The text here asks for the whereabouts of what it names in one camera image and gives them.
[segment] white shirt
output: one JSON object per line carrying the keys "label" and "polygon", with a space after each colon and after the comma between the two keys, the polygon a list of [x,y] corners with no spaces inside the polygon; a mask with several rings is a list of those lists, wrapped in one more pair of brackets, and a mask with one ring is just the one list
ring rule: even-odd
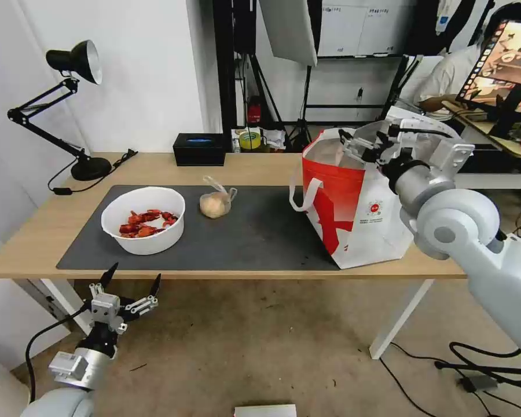
{"label": "white shirt", "polygon": [[[431,97],[457,94],[465,85],[473,67],[480,57],[480,46],[471,45],[446,56],[434,67],[428,78],[422,82],[414,95],[415,104]],[[451,118],[447,109],[441,109],[427,116],[439,120]]]}

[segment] lamp arm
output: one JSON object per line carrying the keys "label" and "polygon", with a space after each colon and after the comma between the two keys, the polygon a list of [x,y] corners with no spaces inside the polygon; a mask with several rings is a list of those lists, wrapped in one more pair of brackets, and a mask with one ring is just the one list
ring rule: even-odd
{"label": "lamp arm", "polygon": [[[85,153],[84,149],[76,149],[69,143],[63,141],[62,139],[57,138],[56,136],[48,133],[46,130],[41,129],[38,126],[33,125],[29,119],[44,110],[52,107],[54,104],[59,103],[62,100],[65,100],[69,96],[72,96],[73,94],[77,93],[77,83],[79,80],[76,78],[66,78],[63,81],[61,81],[57,86],[51,88],[50,90],[45,91],[44,93],[40,94],[39,96],[33,98],[32,100],[29,100],[27,103],[22,104],[19,107],[13,108],[8,110],[8,118],[18,125],[25,127],[27,130],[30,130],[31,132],[37,134],[38,136],[42,137],[43,139],[46,139],[48,142],[56,145],[57,147],[65,150],[66,152],[69,152],[71,155],[76,157],[79,160],[89,160],[89,156]],[[52,100],[49,103],[44,103],[41,105],[33,105],[35,102],[45,98],[46,96],[52,94],[56,90],[59,90],[62,87],[66,87],[69,89],[67,93],[64,95],[56,98],[55,100]],[[24,111],[30,111],[34,109],[33,112],[29,114],[25,114]]]}

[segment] lamp shade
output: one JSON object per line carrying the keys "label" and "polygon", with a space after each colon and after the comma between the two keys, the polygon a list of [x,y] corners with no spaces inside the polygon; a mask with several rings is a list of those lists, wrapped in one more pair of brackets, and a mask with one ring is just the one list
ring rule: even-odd
{"label": "lamp shade", "polygon": [[77,72],[91,83],[102,82],[102,69],[93,41],[79,42],[71,51],[51,49],[46,53],[46,62],[58,71]]}

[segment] lamp base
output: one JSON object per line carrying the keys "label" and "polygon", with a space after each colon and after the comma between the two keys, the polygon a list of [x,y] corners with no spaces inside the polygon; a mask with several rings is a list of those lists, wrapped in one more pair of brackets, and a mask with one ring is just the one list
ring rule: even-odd
{"label": "lamp base", "polygon": [[92,181],[105,177],[112,165],[110,161],[104,158],[90,158],[88,160],[79,160],[71,168],[71,176],[78,181]]}

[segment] plastic bag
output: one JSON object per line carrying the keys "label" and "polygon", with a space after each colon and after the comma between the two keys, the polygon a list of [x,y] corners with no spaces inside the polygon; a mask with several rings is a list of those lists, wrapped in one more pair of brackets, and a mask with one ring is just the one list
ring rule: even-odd
{"label": "plastic bag", "polygon": [[201,195],[199,206],[201,212],[210,218],[218,218],[227,214],[232,208],[232,200],[237,194],[236,188],[230,188],[230,192],[222,184],[216,182],[212,177],[205,175],[203,181],[208,185],[212,185],[218,191]]}

